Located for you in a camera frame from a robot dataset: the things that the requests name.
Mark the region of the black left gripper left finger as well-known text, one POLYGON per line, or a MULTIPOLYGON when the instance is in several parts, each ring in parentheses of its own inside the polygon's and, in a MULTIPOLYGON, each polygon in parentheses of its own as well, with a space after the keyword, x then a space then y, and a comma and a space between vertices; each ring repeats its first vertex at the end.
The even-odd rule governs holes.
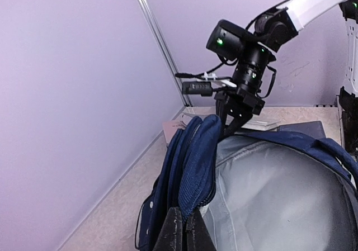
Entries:
POLYGON ((187 250, 185 230, 179 207, 171 207, 166 215, 163 226, 153 250, 180 251, 187 250))

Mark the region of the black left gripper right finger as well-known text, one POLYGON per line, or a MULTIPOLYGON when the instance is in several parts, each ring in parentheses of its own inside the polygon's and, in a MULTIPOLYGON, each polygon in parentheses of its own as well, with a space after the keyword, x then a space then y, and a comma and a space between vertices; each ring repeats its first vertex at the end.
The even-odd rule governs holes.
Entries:
POLYGON ((216 251, 199 209, 195 209, 186 222, 186 250, 216 251))

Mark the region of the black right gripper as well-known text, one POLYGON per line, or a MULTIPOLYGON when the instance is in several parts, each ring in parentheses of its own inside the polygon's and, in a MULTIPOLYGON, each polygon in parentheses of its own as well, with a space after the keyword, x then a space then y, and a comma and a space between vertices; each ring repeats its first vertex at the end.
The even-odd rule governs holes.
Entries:
POLYGON ((264 100, 244 90, 239 93, 219 91, 214 99, 216 115, 221 122, 220 138, 235 134, 252 115, 259 115, 265 105, 264 100), (235 117, 229 125, 228 115, 235 117))

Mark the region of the navy blue student backpack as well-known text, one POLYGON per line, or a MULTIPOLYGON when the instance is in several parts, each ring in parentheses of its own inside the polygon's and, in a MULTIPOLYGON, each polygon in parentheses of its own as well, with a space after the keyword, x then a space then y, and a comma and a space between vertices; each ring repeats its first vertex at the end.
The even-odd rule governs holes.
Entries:
POLYGON ((138 216, 135 247, 153 250, 171 207, 199 209, 216 250, 356 250, 357 162, 330 138, 237 131, 193 117, 167 146, 138 216))

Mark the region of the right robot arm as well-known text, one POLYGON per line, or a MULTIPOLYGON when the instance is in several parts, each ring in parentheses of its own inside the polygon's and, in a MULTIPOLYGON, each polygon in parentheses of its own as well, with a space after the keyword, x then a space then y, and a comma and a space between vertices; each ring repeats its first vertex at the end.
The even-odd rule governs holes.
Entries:
POLYGON ((260 95, 265 69, 276 60, 280 47, 298 36, 307 24, 336 5, 357 0, 284 0, 256 16, 249 27, 242 28, 228 20, 220 20, 212 31, 206 48, 223 64, 235 66, 233 86, 216 91, 216 114, 222 122, 221 136, 231 136, 253 115, 259 115, 265 105, 260 95))

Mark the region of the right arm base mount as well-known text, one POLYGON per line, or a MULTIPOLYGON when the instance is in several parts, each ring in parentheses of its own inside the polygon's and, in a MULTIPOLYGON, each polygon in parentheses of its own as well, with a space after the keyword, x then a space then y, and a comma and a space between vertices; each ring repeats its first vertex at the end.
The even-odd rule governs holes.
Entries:
POLYGON ((357 156, 357 96, 341 87, 338 96, 342 107, 344 145, 347 152, 357 156))

